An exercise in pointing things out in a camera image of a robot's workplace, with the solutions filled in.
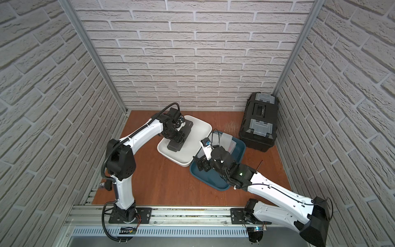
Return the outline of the black pencil case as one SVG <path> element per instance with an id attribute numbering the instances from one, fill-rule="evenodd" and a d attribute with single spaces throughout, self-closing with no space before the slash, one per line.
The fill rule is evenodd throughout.
<path id="1" fill-rule="evenodd" d="M 180 151 L 185 144 L 189 134 L 191 133 L 192 127 L 193 122 L 190 120 L 185 120 L 184 125 L 178 131 L 177 136 L 172 139 L 167 145 L 167 149 L 173 152 Z"/>

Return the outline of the teal plastic tray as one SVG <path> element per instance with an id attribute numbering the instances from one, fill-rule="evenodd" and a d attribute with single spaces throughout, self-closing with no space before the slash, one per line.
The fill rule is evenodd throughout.
<path id="1" fill-rule="evenodd" d="M 246 144 L 235 137 L 232 138 L 229 152 L 234 160 L 240 163 L 244 157 L 246 150 Z M 190 173 L 201 182 L 205 183 L 206 185 L 218 190 L 218 191 L 226 191 L 230 188 L 230 186 L 221 178 L 221 176 L 211 169 L 210 171 L 205 172 L 204 170 L 200 171 L 198 169 L 198 165 L 196 160 L 190 165 Z"/>

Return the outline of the white plastic tray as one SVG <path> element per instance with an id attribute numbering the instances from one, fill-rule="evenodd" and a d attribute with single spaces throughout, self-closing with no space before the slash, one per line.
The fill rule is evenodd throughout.
<path id="1" fill-rule="evenodd" d="M 193 126 L 180 151 L 174 152 L 169 150 L 167 146 L 170 140 L 165 138 L 162 138 L 157 145 L 157 151 L 160 154 L 182 167 L 188 167 L 192 163 L 193 157 L 196 156 L 201 149 L 201 140 L 208 137 L 212 131 L 212 126 L 203 120 L 191 115 L 186 115 L 185 118 L 191 121 Z"/>

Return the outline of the clear pencil case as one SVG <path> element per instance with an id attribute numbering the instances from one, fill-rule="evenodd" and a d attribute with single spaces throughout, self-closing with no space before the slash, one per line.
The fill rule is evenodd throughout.
<path id="1" fill-rule="evenodd" d="M 213 146 L 221 146 L 230 154 L 232 154 L 236 148 L 236 142 L 233 140 L 233 136 L 227 133 L 214 131 L 210 134 L 209 139 Z"/>

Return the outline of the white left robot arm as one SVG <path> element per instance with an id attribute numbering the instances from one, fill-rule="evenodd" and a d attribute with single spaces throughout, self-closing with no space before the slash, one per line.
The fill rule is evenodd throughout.
<path id="1" fill-rule="evenodd" d="M 114 212 L 118 213 L 123 221 L 132 222 L 137 214 L 132 192 L 132 175 L 136 170 L 134 154 L 158 134 L 170 141 L 168 150 L 179 152 L 191 133 L 192 126 L 190 120 L 182 119 L 180 125 L 174 125 L 171 120 L 161 122 L 158 119 L 150 119 L 129 136 L 108 142 L 101 174 L 114 185 Z"/>

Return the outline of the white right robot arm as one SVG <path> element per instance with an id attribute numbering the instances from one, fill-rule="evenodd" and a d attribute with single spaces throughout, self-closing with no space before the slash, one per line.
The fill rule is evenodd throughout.
<path id="1" fill-rule="evenodd" d="M 214 170 L 234 189 L 273 203 L 249 199 L 244 208 L 230 210 L 232 223 L 245 226 L 250 242 L 261 241 L 266 225 L 276 224 L 298 232 L 315 247 L 326 246 L 331 220 L 327 200 L 298 195 L 272 182 L 250 166 L 236 162 L 223 147 L 207 145 L 202 149 L 204 154 L 193 158 L 200 171 Z"/>

